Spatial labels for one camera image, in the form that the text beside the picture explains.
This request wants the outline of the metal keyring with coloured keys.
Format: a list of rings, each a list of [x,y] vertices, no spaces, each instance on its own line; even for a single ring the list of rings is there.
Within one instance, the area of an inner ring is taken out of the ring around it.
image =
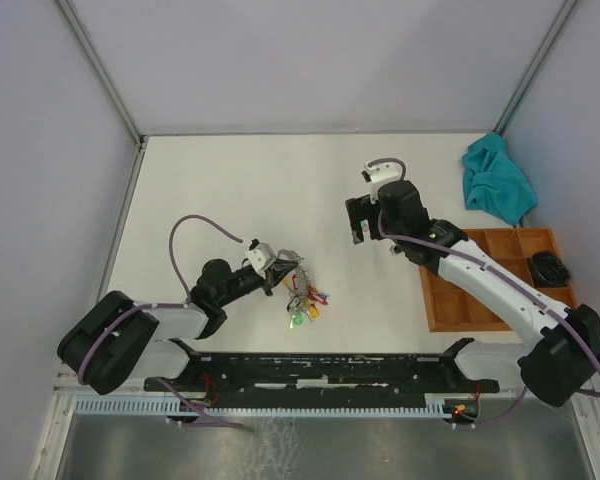
[[[329,295],[319,289],[311,279],[304,258],[293,250],[281,249],[278,258],[295,262],[297,266],[282,281],[289,293],[286,311],[291,330],[320,317],[320,308],[329,305]]]

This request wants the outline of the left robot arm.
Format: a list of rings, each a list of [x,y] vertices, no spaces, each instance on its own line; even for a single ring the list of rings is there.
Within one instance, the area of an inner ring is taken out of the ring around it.
[[[300,262],[299,257],[272,256],[263,270],[248,262],[233,271],[227,261],[212,259],[203,266],[188,302],[142,304],[113,290],[62,338],[57,356],[81,385],[100,395],[129,379],[151,377],[192,389],[200,381],[201,366],[179,342],[211,337],[227,320],[227,305],[257,290],[270,296]]]

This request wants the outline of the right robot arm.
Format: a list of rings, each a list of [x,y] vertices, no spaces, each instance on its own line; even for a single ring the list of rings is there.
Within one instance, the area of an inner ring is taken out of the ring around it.
[[[354,243],[392,241],[411,263],[474,297],[519,337],[518,344],[469,340],[438,368],[447,389],[495,380],[554,407],[576,393],[600,397],[600,316],[594,309],[571,308],[525,283],[464,230],[430,217],[407,180],[350,198],[345,208]]]

